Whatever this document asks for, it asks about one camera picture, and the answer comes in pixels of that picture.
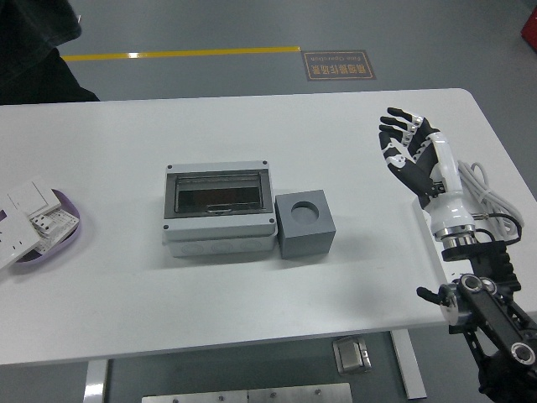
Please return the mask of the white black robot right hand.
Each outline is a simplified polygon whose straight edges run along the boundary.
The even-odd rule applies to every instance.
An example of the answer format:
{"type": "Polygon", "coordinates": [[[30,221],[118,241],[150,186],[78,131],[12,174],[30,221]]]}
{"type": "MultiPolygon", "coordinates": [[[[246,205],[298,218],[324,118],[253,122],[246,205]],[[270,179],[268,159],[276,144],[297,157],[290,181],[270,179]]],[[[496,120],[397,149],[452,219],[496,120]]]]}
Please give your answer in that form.
{"type": "Polygon", "coordinates": [[[389,171],[429,214],[435,240],[446,248],[475,243],[475,221],[447,137],[427,118],[396,107],[380,118],[378,137],[389,171]]]}

